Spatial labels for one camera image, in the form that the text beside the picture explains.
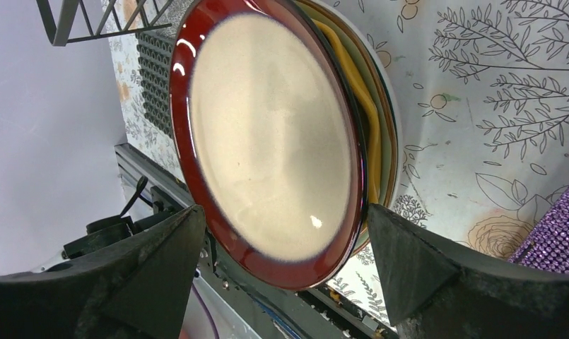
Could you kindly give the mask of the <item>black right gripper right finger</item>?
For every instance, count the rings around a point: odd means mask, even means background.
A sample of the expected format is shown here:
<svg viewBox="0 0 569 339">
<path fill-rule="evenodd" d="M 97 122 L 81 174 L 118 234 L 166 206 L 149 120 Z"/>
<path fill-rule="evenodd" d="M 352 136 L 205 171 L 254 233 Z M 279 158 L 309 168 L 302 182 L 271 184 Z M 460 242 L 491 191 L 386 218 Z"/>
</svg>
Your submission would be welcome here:
<svg viewBox="0 0 569 339">
<path fill-rule="evenodd" d="M 569 338 L 569 275 L 487 256 L 378 204 L 367 224 L 400 338 Z"/>
</svg>

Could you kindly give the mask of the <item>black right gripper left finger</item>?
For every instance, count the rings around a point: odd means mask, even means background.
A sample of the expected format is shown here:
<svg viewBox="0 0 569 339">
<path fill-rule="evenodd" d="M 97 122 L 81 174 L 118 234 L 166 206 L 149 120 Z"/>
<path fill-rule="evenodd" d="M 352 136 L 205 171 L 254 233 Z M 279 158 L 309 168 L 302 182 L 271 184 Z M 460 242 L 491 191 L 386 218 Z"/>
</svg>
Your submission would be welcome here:
<svg viewBox="0 0 569 339">
<path fill-rule="evenodd" d="M 195 205 L 45 272 L 0 276 L 0 338 L 178 338 L 205 229 Z"/>
</svg>

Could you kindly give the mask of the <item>brown rimmed beige plate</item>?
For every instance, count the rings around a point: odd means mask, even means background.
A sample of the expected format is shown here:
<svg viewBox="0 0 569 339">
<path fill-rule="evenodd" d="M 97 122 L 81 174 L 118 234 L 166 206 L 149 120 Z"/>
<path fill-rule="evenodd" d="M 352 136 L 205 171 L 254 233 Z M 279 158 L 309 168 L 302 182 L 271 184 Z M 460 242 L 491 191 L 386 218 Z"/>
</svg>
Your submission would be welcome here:
<svg viewBox="0 0 569 339">
<path fill-rule="evenodd" d="M 194 1 L 169 75 L 180 167 L 216 241 L 286 290 L 330 279 L 365 218 L 365 138 L 322 31 L 292 1 Z"/>
</svg>

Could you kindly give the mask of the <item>light green flower plate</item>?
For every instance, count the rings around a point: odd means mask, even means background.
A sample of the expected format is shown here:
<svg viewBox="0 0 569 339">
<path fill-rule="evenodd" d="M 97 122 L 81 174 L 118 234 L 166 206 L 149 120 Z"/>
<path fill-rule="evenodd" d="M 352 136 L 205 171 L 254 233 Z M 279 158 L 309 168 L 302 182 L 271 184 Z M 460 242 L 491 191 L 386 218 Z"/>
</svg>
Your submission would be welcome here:
<svg viewBox="0 0 569 339">
<path fill-rule="evenodd" d="M 398 191 L 401 131 L 385 67 L 367 37 L 333 6 L 322 1 L 297 1 L 296 5 L 323 35 L 356 106 L 352 122 L 359 142 L 365 203 L 389 208 Z"/>
</svg>

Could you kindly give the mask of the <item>yellow scalloped plate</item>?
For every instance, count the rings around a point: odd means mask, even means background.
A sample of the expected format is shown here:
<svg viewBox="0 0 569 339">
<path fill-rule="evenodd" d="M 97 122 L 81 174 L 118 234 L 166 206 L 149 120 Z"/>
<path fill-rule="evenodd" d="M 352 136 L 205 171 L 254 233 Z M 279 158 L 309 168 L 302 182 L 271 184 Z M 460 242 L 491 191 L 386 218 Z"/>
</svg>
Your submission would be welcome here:
<svg viewBox="0 0 569 339">
<path fill-rule="evenodd" d="M 346 80 L 351 87 L 352 93 L 358 100 L 360 108 L 368 119 L 368 127 L 367 129 L 363 129 L 364 131 L 368 131 L 368 201 L 370 203 L 378 203 L 382 180 L 382 140 L 377 108 L 363 77 L 347 49 L 339 39 L 339 36 L 325 23 L 317 19 L 313 19 L 312 21 L 328 39 L 342 67 Z"/>
</svg>

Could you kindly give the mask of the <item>white plate green red rim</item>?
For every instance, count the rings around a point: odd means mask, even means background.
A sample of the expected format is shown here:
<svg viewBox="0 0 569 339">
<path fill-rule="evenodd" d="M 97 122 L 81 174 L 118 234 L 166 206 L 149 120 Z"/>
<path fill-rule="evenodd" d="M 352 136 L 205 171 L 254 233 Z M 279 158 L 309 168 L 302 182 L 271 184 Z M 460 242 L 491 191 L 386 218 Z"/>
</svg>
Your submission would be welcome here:
<svg viewBox="0 0 569 339">
<path fill-rule="evenodd" d="M 366 35 L 337 11 L 323 1 L 302 1 L 301 5 L 310 14 L 339 36 L 365 81 L 379 114 L 382 144 L 382 181 L 379 202 L 391 208 L 399 189 L 402 156 L 399 143 L 402 142 L 400 123 L 394 117 L 396 98 L 390 80 L 373 44 Z"/>
</svg>

